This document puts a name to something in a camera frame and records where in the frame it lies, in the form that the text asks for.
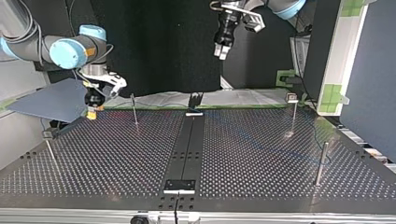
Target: black curtain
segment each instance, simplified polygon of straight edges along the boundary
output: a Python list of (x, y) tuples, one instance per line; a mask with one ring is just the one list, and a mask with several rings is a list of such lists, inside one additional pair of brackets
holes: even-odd
[(107, 31), (107, 42), (115, 46), (108, 65), (128, 82), (121, 96), (219, 89), (221, 64), (213, 56), (217, 13), (210, 10), (209, 1), (91, 0), (91, 4), (98, 24)]

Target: thin metal post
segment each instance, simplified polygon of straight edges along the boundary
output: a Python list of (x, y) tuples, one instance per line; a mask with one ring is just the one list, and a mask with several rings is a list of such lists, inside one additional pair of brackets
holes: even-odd
[(132, 108), (134, 109), (134, 124), (138, 124), (138, 122), (137, 122), (137, 115), (136, 115), (136, 109), (135, 109), (135, 105), (136, 105), (136, 103), (135, 103), (135, 101), (134, 101), (134, 94), (132, 93), (131, 94), (131, 103), (132, 103)]
[(320, 163), (319, 163), (319, 167), (318, 167), (317, 178), (315, 179), (315, 185), (316, 186), (320, 186), (320, 179), (321, 179), (321, 175), (322, 175), (322, 172), (323, 172), (324, 162), (326, 160), (326, 156), (327, 156), (327, 151), (328, 150), (329, 150), (329, 143), (325, 142), (323, 144), (323, 149), (322, 149), (322, 153), (321, 153), (321, 157), (320, 157)]
[(49, 148), (50, 156), (52, 157), (53, 160), (55, 160), (55, 155), (53, 154), (52, 147), (51, 147), (51, 145), (50, 145), (50, 141), (49, 141), (49, 140), (46, 140), (46, 143), (47, 143), (47, 146), (48, 146), (48, 148)]
[(294, 104), (293, 122), (294, 122), (294, 120), (296, 119), (296, 113), (297, 113), (297, 104), (298, 104), (298, 103), (295, 103), (295, 104)]

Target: perforated metal table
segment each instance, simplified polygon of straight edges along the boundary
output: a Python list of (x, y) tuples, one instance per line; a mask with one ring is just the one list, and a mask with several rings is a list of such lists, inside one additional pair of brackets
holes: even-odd
[[(0, 172), (1, 208), (396, 215), (396, 175), (299, 108), (105, 111)], [(319, 187), (320, 146), (329, 142)], [(195, 194), (164, 194), (169, 179)]]

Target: black backdrop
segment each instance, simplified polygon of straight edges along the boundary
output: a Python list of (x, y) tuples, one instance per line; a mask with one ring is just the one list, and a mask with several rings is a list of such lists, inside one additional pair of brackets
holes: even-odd
[[(66, 3), (70, 7), (72, 0), (25, 1), (45, 35), (71, 35)], [(216, 91), (222, 65), (213, 56), (218, 23), (209, 2), (76, 0), (71, 18), (75, 31), (84, 23), (106, 29), (107, 42), (115, 46), (107, 64), (128, 82), (121, 96)], [(71, 76), (49, 71), (51, 82)]]
[[(45, 35), (71, 36), (66, 4), (73, 0), (24, 0)], [(219, 74), (237, 88), (273, 88), (276, 71), (292, 68), (290, 40), (294, 31), (270, 10), (266, 28), (235, 33), (235, 46), (224, 64), (213, 56), (218, 15), (210, 0), (75, 0), (74, 30), (84, 23), (106, 28), (114, 51), (110, 68), (128, 81), (121, 96), (162, 91), (215, 91)], [(46, 65), (52, 83), (72, 77), (70, 72)]]

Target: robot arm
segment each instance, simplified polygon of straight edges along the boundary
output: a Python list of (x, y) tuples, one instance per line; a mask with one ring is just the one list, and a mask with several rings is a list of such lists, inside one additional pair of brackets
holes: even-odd
[(107, 72), (106, 56), (112, 49), (106, 49), (103, 28), (81, 25), (74, 37), (42, 36), (39, 24), (21, 0), (0, 0), (0, 21), (1, 48), (8, 56), (40, 63), (46, 61), (78, 72), (88, 90), (85, 104), (89, 111), (105, 102), (102, 89), (106, 83), (114, 86), (111, 97), (126, 87), (124, 78)]
[(252, 12), (251, 9), (267, 5), (278, 17), (288, 20), (295, 16), (305, 4), (305, 0), (219, 0), (213, 1), (210, 6), (219, 11), (219, 30), (215, 34), (214, 55), (225, 60), (233, 46), (233, 32), (244, 21), (245, 28), (250, 32), (258, 33), (265, 27), (262, 15)]

